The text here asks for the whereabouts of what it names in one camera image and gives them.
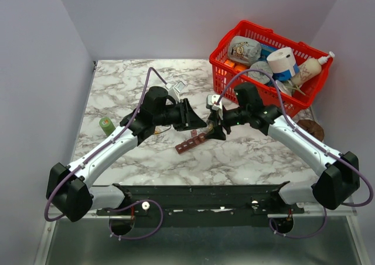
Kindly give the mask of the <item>red weekly pill organizer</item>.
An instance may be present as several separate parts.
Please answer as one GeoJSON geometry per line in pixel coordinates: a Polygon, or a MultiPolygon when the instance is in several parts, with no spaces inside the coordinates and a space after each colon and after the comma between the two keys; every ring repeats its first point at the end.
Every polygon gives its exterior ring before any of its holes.
{"type": "Polygon", "coordinates": [[[204,144],[207,141],[206,134],[208,132],[208,129],[192,130],[188,139],[175,146],[176,152],[181,155],[199,145],[204,144]]]}

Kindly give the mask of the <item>clear bottle yellow pills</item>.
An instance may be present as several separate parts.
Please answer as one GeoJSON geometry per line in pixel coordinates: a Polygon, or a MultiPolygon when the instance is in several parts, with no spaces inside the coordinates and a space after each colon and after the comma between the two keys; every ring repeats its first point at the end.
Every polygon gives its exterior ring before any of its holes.
{"type": "Polygon", "coordinates": [[[206,134],[210,134],[210,133],[213,133],[214,132],[214,128],[215,128],[215,123],[212,122],[212,121],[208,121],[207,122],[207,127],[206,127],[206,134]]]}

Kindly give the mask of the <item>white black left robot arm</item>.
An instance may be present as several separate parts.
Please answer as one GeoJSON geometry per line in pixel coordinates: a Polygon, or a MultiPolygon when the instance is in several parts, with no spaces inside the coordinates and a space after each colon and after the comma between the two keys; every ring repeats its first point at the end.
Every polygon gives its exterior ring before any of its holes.
{"type": "Polygon", "coordinates": [[[159,86],[143,90],[136,109],[101,144],[68,165],[58,162],[51,168],[46,191],[48,204],[53,204],[71,222],[80,220],[92,209],[110,208],[117,215],[126,214],[130,201],[118,187],[111,186],[106,195],[94,195],[90,189],[119,157],[152,136],[157,126],[166,125],[176,131],[207,126],[188,99],[176,101],[167,89],[159,86]]]}

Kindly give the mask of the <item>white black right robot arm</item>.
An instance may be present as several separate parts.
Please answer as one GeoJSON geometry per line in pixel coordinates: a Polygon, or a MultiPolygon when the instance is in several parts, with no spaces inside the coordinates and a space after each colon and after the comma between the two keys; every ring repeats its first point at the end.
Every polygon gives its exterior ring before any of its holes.
{"type": "Polygon", "coordinates": [[[326,209],[335,210],[360,186],[355,168],[359,160],[352,152],[341,152],[325,147],[323,143],[298,126],[288,116],[283,116],[275,105],[265,106],[255,85],[241,83],[234,88],[238,107],[227,110],[219,103],[219,95],[211,94],[206,98],[206,107],[210,110],[209,121],[213,128],[208,139],[225,140],[235,125],[249,124],[251,128],[262,132],[284,144],[297,154],[319,177],[318,180],[297,183],[286,182],[277,187],[276,195],[270,197],[270,208],[283,213],[295,203],[318,203],[326,209]]]}

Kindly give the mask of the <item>orange snack box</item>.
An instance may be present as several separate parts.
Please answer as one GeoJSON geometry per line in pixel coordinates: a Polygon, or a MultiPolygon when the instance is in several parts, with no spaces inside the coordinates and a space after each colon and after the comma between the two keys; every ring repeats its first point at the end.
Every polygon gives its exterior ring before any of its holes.
{"type": "Polygon", "coordinates": [[[229,59],[227,59],[227,60],[224,62],[224,64],[225,64],[226,66],[230,67],[230,68],[235,68],[235,66],[236,66],[236,64],[235,64],[233,61],[229,60],[229,59]]]}

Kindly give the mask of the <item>orange ball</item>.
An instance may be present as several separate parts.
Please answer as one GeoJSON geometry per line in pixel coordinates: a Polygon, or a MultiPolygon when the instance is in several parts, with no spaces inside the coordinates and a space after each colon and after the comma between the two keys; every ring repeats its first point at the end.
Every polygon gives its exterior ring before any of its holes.
{"type": "Polygon", "coordinates": [[[244,70],[247,70],[248,68],[249,68],[249,67],[246,66],[246,65],[238,64],[238,65],[236,65],[236,66],[234,67],[234,70],[235,70],[236,72],[242,72],[242,71],[244,71],[244,70]]]}

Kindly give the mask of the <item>grey wrapped small paper roll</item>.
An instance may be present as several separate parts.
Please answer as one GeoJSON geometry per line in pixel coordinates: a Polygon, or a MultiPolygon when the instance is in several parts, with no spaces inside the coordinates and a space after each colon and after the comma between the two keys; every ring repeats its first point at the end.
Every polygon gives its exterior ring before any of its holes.
{"type": "Polygon", "coordinates": [[[267,84],[270,82],[270,76],[273,76],[273,72],[269,64],[265,61],[257,61],[250,66],[251,72],[247,73],[247,76],[251,79],[261,83],[267,84]]]}

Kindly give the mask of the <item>white paper plate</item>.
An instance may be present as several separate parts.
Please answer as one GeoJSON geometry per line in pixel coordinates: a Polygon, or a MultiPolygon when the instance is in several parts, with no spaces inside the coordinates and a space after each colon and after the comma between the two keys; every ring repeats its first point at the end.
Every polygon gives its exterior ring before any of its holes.
{"type": "Polygon", "coordinates": [[[288,96],[292,96],[292,91],[281,81],[279,80],[276,80],[276,85],[277,87],[279,88],[280,92],[288,95],[288,96]]]}

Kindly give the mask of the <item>grey wrapped printed paper roll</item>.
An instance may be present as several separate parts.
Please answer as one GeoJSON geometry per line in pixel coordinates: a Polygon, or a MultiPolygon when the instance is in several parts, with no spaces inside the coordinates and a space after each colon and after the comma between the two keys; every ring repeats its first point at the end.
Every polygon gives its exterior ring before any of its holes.
{"type": "Polygon", "coordinates": [[[261,57],[261,43],[244,36],[235,36],[232,38],[227,57],[236,63],[251,66],[261,57]]]}

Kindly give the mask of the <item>white toilet roll blue tape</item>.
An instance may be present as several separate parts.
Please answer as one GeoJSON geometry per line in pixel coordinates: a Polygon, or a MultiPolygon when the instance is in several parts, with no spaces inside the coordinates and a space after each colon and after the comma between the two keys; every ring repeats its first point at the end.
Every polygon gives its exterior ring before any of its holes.
{"type": "Polygon", "coordinates": [[[267,56],[267,63],[275,79],[287,81],[299,73],[293,50],[290,47],[280,48],[267,56]]]}

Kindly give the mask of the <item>blue box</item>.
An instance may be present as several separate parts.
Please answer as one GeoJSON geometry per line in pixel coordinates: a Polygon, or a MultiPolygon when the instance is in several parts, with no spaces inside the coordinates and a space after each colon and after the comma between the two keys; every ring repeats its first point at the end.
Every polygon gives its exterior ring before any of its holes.
{"type": "Polygon", "coordinates": [[[272,46],[268,46],[265,44],[261,44],[261,56],[269,56],[271,53],[276,51],[277,48],[274,48],[272,46]]]}

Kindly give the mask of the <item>brown round object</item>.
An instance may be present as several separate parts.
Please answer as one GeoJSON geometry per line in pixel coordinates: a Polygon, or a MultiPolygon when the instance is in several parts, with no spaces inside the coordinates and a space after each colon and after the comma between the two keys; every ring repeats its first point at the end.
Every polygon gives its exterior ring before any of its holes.
{"type": "Polygon", "coordinates": [[[299,120],[297,124],[310,135],[319,141],[323,141],[325,137],[324,129],[314,120],[299,120]]]}

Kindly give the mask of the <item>cream lotion pump bottle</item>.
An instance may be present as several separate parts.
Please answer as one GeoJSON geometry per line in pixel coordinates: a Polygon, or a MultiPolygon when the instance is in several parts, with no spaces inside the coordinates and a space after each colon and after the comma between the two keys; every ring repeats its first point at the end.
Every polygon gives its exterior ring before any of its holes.
{"type": "Polygon", "coordinates": [[[295,86],[301,86],[308,80],[312,79],[313,77],[317,76],[322,71],[322,66],[328,62],[330,58],[334,58],[335,54],[333,52],[329,52],[327,56],[322,56],[318,59],[316,58],[309,58],[305,62],[303,62],[299,67],[299,72],[291,77],[290,81],[295,86]]]}

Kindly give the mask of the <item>black metal base frame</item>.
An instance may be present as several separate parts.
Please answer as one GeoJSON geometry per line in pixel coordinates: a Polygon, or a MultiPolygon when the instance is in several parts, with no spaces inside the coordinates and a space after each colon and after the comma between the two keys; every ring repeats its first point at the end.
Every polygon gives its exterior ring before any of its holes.
{"type": "Polygon", "coordinates": [[[121,186],[125,200],[118,212],[97,211],[116,226],[137,227],[266,227],[268,217],[287,218],[304,209],[287,205],[281,185],[121,186]]]}

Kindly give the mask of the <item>aluminium rail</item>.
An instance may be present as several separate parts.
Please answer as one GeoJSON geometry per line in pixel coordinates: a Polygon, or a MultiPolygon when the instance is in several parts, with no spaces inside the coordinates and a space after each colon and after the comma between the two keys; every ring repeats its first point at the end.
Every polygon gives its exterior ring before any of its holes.
{"type": "MultiPolygon", "coordinates": [[[[282,210],[281,212],[272,212],[261,208],[262,212],[267,213],[269,218],[286,218],[288,216],[288,210],[282,210]]],[[[303,208],[294,207],[291,210],[292,216],[297,217],[322,217],[324,216],[323,206],[317,203],[305,203],[303,208]]],[[[326,210],[327,216],[356,216],[357,211],[354,208],[348,206],[339,206],[335,210],[326,210]]]]}

